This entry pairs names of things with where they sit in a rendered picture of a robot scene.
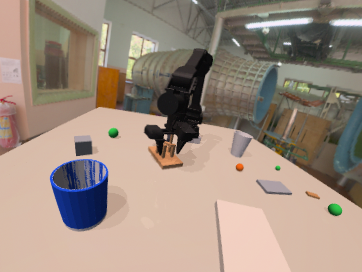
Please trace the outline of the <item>blue mug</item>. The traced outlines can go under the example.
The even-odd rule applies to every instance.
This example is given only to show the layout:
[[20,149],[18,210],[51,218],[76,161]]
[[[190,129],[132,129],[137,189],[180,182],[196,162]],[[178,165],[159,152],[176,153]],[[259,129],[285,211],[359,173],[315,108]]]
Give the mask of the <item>blue mug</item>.
[[107,215],[108,170],[97,160],[72,160],[50,175],[64,225],[76,232],[91,230]]

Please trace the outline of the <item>green ball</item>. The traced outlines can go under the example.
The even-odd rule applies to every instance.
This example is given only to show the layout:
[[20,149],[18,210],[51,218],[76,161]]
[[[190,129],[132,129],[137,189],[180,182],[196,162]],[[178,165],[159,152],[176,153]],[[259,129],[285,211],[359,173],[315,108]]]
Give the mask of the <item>green ball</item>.
[[118,136],[118,130],[116,128],[110,128],[108,130],[108,135],[111,137],[111,138],[116,138]]
[[342,214],[342,208],[341,206],[337,205],[337,204],[330,204],[328,206],[328,211],[330,214],[332,214],[333,216],[338,216],[340,214]]

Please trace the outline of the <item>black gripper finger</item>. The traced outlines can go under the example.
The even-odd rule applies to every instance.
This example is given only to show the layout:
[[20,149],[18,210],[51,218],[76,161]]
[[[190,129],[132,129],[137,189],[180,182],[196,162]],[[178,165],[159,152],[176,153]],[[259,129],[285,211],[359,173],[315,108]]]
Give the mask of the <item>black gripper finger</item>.
[[181,151],[181,149],[183,148],[183,146],[187,143],[188,141],[180,141],[179,139],[177,139],[177,147],[176,147],[176,153],[179,154],[179,152]]
[[157,145],[157,149],[158,149],[158,153],[159,155],[161,156],[162,154],[162,149],[163,149],[163,143],[165,142],[166,140],[163,138],[163,139],[155,139],[155,142],[156,142],[156,145]]

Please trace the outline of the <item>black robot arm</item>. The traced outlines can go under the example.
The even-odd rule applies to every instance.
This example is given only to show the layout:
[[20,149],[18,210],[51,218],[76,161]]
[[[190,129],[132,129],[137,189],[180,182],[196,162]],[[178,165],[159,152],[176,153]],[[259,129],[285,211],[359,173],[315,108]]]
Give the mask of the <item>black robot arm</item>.
[[[207,50],[196,48],[188,60],[178,67],[170,76],[164,90],[157,100],[158,110],[164,115],[186,113],[188,120],[179,121],[176,117],[170,126],[180,141],[191,141],[199,133],[202,124],[202,107],[200,105],[205,75],[210,71],[213,56]],[[188,107],[190,96],[191,105]],[[198,122],[199,121],[199,122]]]

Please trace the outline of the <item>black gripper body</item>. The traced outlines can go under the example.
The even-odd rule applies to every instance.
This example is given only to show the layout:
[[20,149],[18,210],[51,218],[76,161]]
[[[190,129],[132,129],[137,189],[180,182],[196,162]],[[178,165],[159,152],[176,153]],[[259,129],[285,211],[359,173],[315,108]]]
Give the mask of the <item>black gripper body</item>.
[[[149,139],[163,139],[164,135],[176,135],[175,133],[170,132],[170,126],[176,117],[179,117],[179,121],[184,121],[184,119],[188,120],[186,117],[186,113],[175,113],[172,115],[168,115],[167,123],[164,123],[165,129],[160,128],[157,125],[146,125],[144,127],[144,133]],[[177,118],[176,118],[177,119]]]

